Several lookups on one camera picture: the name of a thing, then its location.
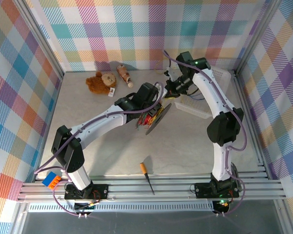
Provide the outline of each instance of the white basket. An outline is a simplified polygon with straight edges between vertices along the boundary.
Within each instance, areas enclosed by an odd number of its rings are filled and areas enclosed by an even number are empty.
[[[225,71],[218,67],[211,67],[211,69],[220,88],[222,89],[224,94],[226,94],[229,87],[231,74],[228,71]],[[195,98],[201,99],[203,98],[203,95],[196,96]],[[177,109],[188,112],[195,116],[199,116],[201,118],[212,117],[209,105],[207,104],[206,100],[194,100],[189,96],[182,95],[175,100],[175,104]]]

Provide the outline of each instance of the plaid wallpaper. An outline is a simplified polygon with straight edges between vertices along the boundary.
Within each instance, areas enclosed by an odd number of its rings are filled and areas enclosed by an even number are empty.
[[[66,71],[155,69],[162,50],[233,68],[269,0],[27,0]]]
[[[293,214],[293,0],[282,1],[242,75],[266,160]]]
[[[59,84],[12,0],[0,0],[0,234],[32,176]]]

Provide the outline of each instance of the plush toy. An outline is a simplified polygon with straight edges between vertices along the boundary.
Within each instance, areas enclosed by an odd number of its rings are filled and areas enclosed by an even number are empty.
[[[95,77],[86,79],[89,90],[95,94],[108,94],[111,87],[116,86],[116,77],[113,73],[97,72]]]

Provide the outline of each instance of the orange screwdriver handle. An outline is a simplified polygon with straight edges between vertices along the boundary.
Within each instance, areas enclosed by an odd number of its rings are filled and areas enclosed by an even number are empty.
[[[140,163],[140,168],[143,174],[147,174],[147,168],[143,162]]]

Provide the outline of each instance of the disc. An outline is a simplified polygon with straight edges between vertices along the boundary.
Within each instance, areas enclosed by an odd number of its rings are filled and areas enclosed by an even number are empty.
[[[152,125],[147,130],[146,135],[148,135],[157,126],[157,124],[159,124],[159,122],[166,115],[166,113],[168,112],[170,107],[171,107],[171,103],[169,105],[167,105],[167,107],[165,107],[165,109],[156,117],[156,119],[153,121]]]

